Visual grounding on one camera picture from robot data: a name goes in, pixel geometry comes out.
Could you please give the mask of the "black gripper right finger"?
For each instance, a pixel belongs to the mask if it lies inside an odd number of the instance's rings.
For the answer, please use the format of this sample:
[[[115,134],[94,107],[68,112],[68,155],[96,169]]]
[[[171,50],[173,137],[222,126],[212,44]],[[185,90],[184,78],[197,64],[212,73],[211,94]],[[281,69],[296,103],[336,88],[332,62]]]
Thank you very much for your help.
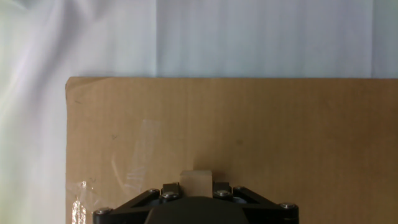
[[[298,224],[299,206],[292,202],[275,203],[247,187],[213,182],[213,199],[237,206],[249,223]]]

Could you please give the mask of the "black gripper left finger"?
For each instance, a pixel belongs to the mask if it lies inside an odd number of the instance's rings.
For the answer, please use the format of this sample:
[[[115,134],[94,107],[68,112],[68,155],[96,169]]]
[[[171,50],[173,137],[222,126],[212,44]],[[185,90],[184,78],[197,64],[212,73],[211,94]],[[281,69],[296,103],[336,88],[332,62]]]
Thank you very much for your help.
[[[150,211],[159,205],[180,199],[180,184],[164,184],[159,189],[149,189],[117,208],[103,207],[92,214],[92,224],[141,224]]]

